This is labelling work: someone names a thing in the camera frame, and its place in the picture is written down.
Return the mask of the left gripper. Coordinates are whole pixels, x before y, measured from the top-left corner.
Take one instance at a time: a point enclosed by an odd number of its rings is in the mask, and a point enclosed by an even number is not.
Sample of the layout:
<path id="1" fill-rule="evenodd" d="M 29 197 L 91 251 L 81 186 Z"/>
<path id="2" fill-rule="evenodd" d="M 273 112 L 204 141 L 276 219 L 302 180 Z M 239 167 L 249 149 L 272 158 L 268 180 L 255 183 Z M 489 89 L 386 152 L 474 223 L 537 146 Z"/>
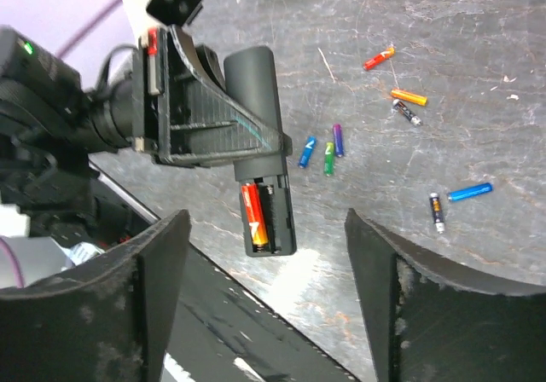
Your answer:
<path id="1" fill-rule="evenodd" d="M 150 27 L 132 56 L 133 149 L 153 162 L 213 167 L 251 156 L 253 139 L 237 122 L 249 112 L 234 101 L 224 68 L 211 75 L 192 37 L 178 27 Z"/>

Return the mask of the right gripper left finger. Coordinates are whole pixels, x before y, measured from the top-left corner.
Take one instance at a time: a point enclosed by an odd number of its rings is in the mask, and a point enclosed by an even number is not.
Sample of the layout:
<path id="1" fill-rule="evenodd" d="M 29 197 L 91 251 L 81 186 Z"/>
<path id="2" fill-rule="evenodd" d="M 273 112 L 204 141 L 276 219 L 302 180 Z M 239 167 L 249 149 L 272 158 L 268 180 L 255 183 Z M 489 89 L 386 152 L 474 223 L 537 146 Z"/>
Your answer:
<path id="1" fill-rule="evenodd" d="M 78 267 L 1 292 L 3 381 L 158 381 L 189 249 L 177 211 Z"/>

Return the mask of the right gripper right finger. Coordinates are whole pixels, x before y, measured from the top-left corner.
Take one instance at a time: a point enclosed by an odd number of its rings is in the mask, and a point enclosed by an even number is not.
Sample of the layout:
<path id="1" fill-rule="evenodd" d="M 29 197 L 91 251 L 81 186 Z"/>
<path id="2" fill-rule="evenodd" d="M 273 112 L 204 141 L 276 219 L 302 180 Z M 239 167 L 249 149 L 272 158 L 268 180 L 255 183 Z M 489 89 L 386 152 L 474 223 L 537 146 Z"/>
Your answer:
<path id="1" fill-rule="evenodd" d="M 378 380 L 544 380 L 543 286 L 456 263 L 355 211 L 345 231 Z"/>

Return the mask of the bright blue AAA battery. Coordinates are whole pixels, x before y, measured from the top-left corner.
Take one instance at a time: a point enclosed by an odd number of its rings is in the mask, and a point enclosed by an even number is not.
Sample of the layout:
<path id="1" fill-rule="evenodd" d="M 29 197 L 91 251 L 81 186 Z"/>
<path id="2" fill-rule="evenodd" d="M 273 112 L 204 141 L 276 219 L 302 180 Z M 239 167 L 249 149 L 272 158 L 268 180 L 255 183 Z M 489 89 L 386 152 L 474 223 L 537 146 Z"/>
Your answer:
<path id="1" fill-rule="evenodd" d="M 482 194 L 488 194 L 493 191 L 493 186 L 489 182 L 474 185 L 472 187 L 462 188 L 451 191 L 447 194 L 447 199 L 451 202 L 467 200 Z"/>

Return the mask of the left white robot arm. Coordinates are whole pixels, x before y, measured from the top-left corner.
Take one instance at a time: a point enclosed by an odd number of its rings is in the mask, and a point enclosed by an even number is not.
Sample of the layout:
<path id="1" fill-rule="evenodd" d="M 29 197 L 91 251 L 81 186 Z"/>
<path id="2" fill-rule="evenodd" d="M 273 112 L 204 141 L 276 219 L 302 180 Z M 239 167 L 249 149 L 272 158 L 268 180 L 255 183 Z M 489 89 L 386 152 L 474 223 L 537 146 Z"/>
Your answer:
<path id="1" fill-rule="evenodd" d="M 123 240 L 125 214 L 91 192 L 94 153 L 131 148 L 157 165 L 233 165 L 248 256 L 296 251 L 287 158 L 272 51 L 257 46 L 220 61 L 180 27 L 148 30 L 115 83 L 102 67 L 82 90 L 64 61 L 14 28 L 1 29 L 1 191 L 35 235 L 74 231 Z"/>

